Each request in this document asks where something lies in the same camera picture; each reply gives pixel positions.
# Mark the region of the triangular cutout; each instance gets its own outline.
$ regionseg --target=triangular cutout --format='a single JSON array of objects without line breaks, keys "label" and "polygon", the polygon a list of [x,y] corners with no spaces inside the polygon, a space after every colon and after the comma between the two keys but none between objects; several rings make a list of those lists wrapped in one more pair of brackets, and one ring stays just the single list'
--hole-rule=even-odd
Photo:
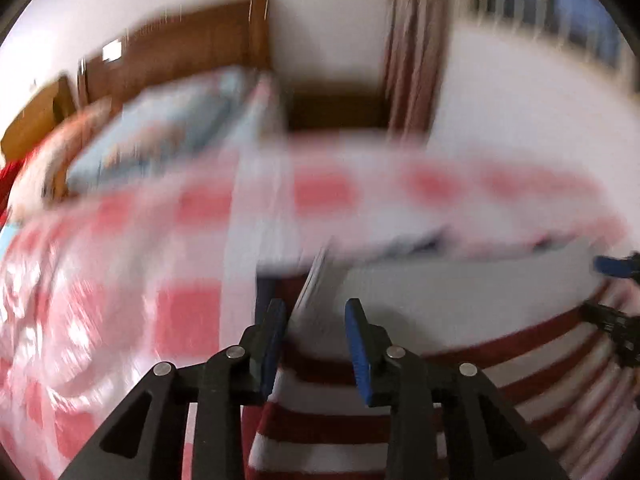
[{"label": "triangular cutout", "polygon": [[140,438],[150,406],[151,394],[144,392],[111,428],[111,431],[100,443],[100,448],[106,453],[134,458],[138,454]]},{"label": "triangular cutout", "polygon": [[482,395],[478,396],[478,401],[494,460],[500,460],[526,450],[526,444],[504,418],[498,407],[488,397]]}]

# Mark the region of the metal pin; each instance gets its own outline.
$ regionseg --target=metal pin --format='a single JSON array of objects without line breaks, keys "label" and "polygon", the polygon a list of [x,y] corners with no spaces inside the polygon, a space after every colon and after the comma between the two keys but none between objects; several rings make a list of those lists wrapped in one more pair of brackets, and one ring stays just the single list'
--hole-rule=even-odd
[{"label": "metal pin", "polygon": [[230,346],[225,353],[229,359],[239,359],[244,355],[244,348],[240,345]]},{"label": "metal pin", "polygon": [[404,348],[402,348],[401,346],[393,345],[386,349],[386,354],[392,359],[400,359],[404,357],[406,352],[404,351]]},{"label": "metal pin", "polygon": [[167,375],[171,371],[171,363],[161,362],[154,366],[154,374],[157,376]]},{"label": "metal pin", "polygon": [[473,377],[478,373],[478,368],[471,363],[462,363],[459,370],[465,377]]}]

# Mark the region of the bedspread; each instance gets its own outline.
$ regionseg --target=bedspread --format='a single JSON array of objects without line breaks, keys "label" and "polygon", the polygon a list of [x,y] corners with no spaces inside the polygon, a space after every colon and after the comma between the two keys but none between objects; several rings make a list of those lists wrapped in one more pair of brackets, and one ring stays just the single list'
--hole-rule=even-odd
[{"label": "bedspread", "polygon": [[[253,322],[257,268],[308,266],[329,240],[337,254],[365,253],[443,229],[458,256],[530,248],[549,235],[625,240],[586,177],[382,143],[210,152],[46,213],[0,267],[0,440],[27,480],[55,478],[155,362],[194,364],[237,343]],[[572,367],[593,359],[591,349]],[[632,379],[608,352],[601,372],[621,393],[606,413],[617,425],[606,417],[594,430],[585,453],[597,448],[596,458],[572,458],[581,478],[602,478],[638,424]],[[382,478],[359,451],[350,462],[357,442],[278,442],[259,416],[252,478]],[[339,448],[339,466],[322,466],[327,446]]]}]

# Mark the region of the blue gripper pad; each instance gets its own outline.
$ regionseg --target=blue gripper pad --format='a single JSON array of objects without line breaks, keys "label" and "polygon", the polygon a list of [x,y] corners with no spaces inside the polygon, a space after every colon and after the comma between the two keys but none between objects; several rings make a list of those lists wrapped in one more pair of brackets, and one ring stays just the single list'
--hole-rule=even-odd
[{"label": "blue gripper pad", "polygon": [[634,264],[631,261],[607,256],[596,256],[593,259],[593,268],[597,272],[613,278],[631,278],[634,272]]},{"label": "blue gripper pad", "polygon": [[271,335],[267,352],[262,364],[262,373],[260,374],[260,392],[266,399],[273,391],[273,383],[276,380],[276,372],[278,371],[278,361],[280,360],[280,349],[282,348],[282,339],[287,327],[287,308],[284,302],[271,303],[268,316],[274,316],[276,321],[275,330]]},{"label": "blue gripper pad", "polygon": [[362,334],[360,334],[353,306],[349,303],[347,303],[344,309],[344,327],[347,332],[349,350],[351,351],[351,363],[353,364],[353,373],[356,376],[356,385],[364,402],[369,406],[371,397],[373,396],[373,390],[371,389],[371,365],[367,359]]}]

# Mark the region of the orange pillow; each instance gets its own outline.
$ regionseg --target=orange pillow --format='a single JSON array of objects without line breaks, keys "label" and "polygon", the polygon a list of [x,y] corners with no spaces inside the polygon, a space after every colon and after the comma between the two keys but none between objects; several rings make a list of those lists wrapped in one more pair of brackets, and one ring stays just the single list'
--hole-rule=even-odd
[{"label": "orange pillow", "polygon": [[109,98],[96,101],[60,124],[31,153],[9,193],[8,222],[23,223],[66,195],[67,168],[109,121],[110,111]]}]

